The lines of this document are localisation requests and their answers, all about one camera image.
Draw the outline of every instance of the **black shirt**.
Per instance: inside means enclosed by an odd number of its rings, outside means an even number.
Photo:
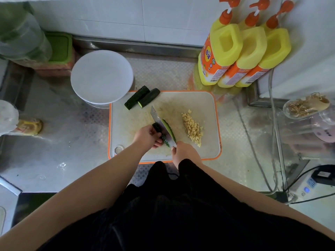
[[[39,250],[306,250],[335,242],[296,220],[239,202],[192,161],[171,180],[156,162],[114,206],[68,226]]]

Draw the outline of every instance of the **cutting board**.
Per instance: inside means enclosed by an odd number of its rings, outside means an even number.
[[[108,156],[113,154],[121,145],[126,148],[131,145],[136,131],[141,127],[154,123],[151,117],[151,106],[157,114],[170,125],[176,140],[190,143],[203,160],[216,159],[221,154],[221,139],[216,112],[216,104],[211,93],[206,91],[162,91],[157,98],[144,108],[137,104],[128,110],[124,103],[135,92],[128,92],[122,99],[110,106]],[[185,132],[182,113],[191,110],[191,117],[203,127],[201,147],[193,143]],[[149,150],[141,159],[140,164],[156,161],[172,162],[171,148],[162,145]]]

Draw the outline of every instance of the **hand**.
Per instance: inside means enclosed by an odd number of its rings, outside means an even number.
[[[157,133],[152,125],[140,128],[134,136],[133,143],[140,146],[144,153],[148,152],[151,148],[156,149],[162,146],[163,140],[160,138],[162,133]]]
[[[179,163],[184,159],[190,159],[197,166],[202,164],[198,152],[195,150],[195,148],[193,148],[192,145],[178,141],[177,149],[172,147],[172,161],[176,168],[178,168]]]

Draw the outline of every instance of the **person's left hand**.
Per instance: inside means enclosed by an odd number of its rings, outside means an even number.
[[[152,125],[140,128],[134,136],[133,143],[141,146],[145,152],[151,148],[156,149],[162,146],[163,140],[160,138],[162,133],[157,133]]]

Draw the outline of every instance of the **orange cutting board rim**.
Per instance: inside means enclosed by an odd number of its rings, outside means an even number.
[[[207,92],[209,93],[213,99],[214,99],[214,107],[215,107],[215,115],[216,115],[216,122],[217,122],[217,132],[219,134],[219,143],[220,143],[220,152],[219,154],[214,157],[214,158],[210,158],[210,159],[202,159],[203,161],[205,160],[215,160],[217,158],[219,158],[221,156],[221,153],[222,153],[222,144],[221,144],[221,135],[220,135],[220,126],[219,126],[219,118],[218,118],[218,115],[217,115],[217,108],[216,108],[216,101],[215,101],[215,97],[213,95],[213,93],[211,92],[208,92],[208,91],[161,91],[161,92],[189,92],[189,93],[192,93],[192,92]],[[111,105],[112,103],[109,104],[109,124],[108,124],[108,159],[111,159]],[[163,163],[171,163],[172,160],[166,160],[166,161],[162,161]],[[156,163],[156,161],[152,161],[152,162],[139,162],[140,165],[142,164],[154,164]]]

